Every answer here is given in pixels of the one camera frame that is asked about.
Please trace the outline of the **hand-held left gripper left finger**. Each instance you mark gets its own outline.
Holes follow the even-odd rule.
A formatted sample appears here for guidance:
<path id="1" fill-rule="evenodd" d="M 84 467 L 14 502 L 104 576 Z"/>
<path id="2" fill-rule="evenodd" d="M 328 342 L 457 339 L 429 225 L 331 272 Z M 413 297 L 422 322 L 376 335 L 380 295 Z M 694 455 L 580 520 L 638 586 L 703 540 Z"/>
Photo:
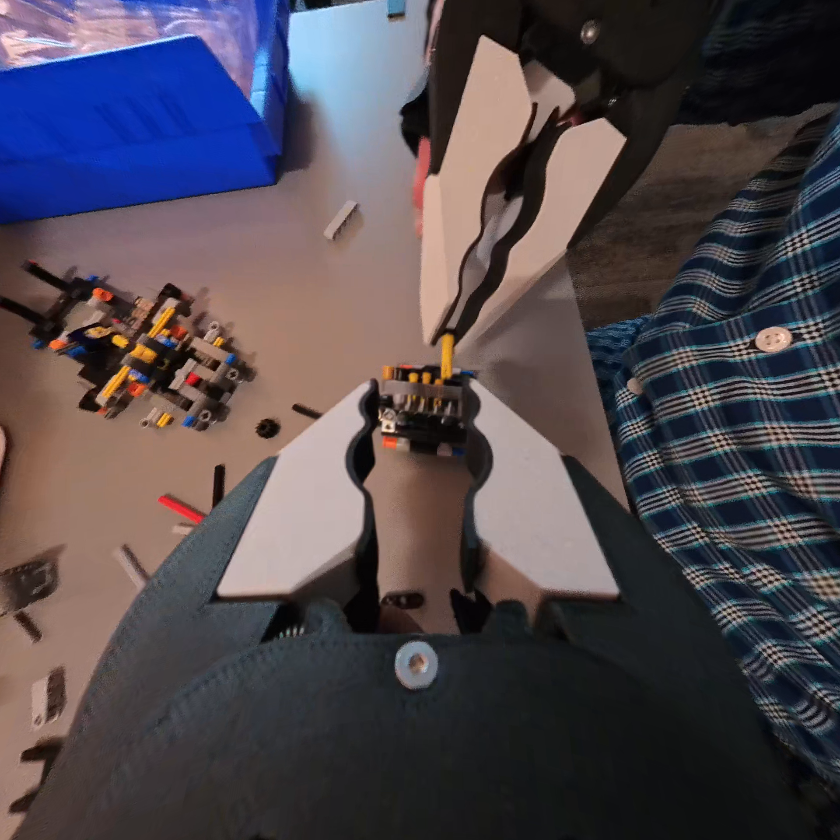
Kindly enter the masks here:
<path id="1" fill-rule="evenodd" d="M 277 455 L 216 589 L 220 599 L 329 599 L 352 629 L 380 619 L 370 492 L 380 393 L 363 381 Z"/>

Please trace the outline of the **small lego engine assembly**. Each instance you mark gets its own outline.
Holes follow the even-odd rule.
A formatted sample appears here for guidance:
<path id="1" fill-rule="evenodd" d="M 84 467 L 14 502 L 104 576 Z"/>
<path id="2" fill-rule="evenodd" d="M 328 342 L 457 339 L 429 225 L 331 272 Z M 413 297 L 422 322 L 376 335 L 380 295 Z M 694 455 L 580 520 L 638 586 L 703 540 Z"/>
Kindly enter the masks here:
<path id="1" fill-rule="evenodd" d="M 382 446 L 398 453 L 463 457 L 465 384 L 471 370 L 455 368 L 449 377 L 432 364 L 385 365 L 379 384 Z"/>

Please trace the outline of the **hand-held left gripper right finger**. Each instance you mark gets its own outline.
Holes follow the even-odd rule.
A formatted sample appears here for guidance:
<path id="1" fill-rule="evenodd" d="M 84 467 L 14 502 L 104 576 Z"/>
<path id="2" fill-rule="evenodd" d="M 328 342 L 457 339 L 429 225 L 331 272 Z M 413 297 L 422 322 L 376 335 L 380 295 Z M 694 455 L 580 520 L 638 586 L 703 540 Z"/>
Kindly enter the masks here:
<path id="1" fill-rule="evenodd" d="M 552 606 L 615 606 L 621 592 L 560 450 L 477 380 L 465 384 L 465 491 L 458 568 L 449 593 L 461 634 L 496 607 L 528 625 Z"/>

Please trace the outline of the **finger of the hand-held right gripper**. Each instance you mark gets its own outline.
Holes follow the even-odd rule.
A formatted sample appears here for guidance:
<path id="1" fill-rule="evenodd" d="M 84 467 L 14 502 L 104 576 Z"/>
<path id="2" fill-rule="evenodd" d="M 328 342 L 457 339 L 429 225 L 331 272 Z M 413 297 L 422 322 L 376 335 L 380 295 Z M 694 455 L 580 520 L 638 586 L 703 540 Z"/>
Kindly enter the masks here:
<path id="1" fill-rule="evenodd" d="M 476 341 L 564 256 L 624 145 L 606 118 L 543 126 L 524 166 L 518 215 L 491 247 L 455 325 L 457 344 Z"/>
<path id="2" fill-rule="evenodd" d="M 443 161 L 424 184 L 419 309 L 427 345 L 436 344 L 457 307 L 490 179 L 523 146 L 532 120 L 518 54 L 479 37 Z"/>

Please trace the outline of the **clear plastic bag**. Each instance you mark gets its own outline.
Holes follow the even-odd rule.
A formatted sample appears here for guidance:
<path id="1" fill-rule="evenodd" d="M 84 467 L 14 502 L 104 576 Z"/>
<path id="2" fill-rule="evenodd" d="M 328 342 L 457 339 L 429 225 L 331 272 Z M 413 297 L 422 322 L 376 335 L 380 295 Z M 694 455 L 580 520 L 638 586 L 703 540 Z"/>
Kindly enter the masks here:
<path id="1" fill-rule="evenodd" d="M 2 1 L 3 69 L 158 39 L 197 36 L 226 67 L 250 66 L 259 39 L 255 1 Z"/>

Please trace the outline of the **person's plaid shirt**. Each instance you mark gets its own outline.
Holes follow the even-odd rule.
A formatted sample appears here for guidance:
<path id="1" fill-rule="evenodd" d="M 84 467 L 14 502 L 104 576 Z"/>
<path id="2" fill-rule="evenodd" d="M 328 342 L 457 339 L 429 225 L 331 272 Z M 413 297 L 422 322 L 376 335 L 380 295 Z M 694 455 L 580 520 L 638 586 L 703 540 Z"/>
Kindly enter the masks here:
<path id="1" fill-rule="evenodd" d="M 729 2 L 679 121 L 814 104 L 653 314 L 586 336 L 630 501 L 799 784 L 839 775 L 838 2 Z"/>

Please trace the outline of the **grey lego beam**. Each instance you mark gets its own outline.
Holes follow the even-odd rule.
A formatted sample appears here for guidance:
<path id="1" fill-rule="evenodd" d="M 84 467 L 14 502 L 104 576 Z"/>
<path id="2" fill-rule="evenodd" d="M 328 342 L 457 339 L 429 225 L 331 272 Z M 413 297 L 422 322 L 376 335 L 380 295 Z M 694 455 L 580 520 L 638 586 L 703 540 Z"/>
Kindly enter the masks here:
<path id="1" fill-rule="evenodd" d="M 323 230 L 323 236 L 329 242 L 334 242 L 339 237 L 347 223 L 353 218 L 360 208 L 360 204 L 354 200 L 346 201 L 337 213 L 331 218 Z"/>

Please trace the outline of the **blue plastic box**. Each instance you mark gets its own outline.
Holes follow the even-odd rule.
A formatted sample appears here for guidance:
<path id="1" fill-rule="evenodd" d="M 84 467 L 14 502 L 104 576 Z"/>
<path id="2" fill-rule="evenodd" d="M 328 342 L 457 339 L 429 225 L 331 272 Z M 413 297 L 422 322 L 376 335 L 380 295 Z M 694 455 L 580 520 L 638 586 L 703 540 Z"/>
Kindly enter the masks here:
<path id="1" fill-rule="evenodd" d="M 2 224 L 276 184 L 290 4 L 255 12 L 248 93 L 196 35 L 3 69 Z"/>

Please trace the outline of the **scattered loose lego pieces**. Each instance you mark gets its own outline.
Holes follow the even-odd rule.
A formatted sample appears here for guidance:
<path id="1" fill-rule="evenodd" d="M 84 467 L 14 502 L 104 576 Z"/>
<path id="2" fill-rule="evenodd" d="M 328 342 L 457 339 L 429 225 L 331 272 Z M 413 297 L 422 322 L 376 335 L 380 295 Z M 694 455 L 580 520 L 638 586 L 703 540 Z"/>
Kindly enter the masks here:
<path id="1" fill-rule="evenodd" d="M 309 421 L 291 403 L 245 398 L 208 433 L 141 429 L 78 412 L 52 392 L 2 386 L 2 571 L 48 561 L 55 589 L 24 609 L 40 634 L 2 617 L 2 838 L 18 827 L 9 806 L 35 790 L 23 751 L 67 734 L 112 631 L 146 578 L 213 507 L 214 473 L 231 491 L 251 467 Z"/>

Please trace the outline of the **large lego chassis assembly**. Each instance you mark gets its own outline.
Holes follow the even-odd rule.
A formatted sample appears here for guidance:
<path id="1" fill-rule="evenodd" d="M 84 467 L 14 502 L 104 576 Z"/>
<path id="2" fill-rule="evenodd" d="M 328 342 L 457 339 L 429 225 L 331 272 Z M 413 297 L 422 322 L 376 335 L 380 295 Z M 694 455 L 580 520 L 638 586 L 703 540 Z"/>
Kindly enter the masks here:
<path id="1" fill-rule="evenodd" d="M 256 371 L 221 322 L 193 321 L 194 298 L 172 283 L 132 297 L 98 276 L 59 277 L 27 260 L 23 270 L 57 291 L 44 311 L 12 298 L 2 310 L 29 324 L 35 350 L 78 365 L 78 409 L 107 420 L 144 405 L 142 428 L 201 433 L 228 418 L 237 389 Z"/>

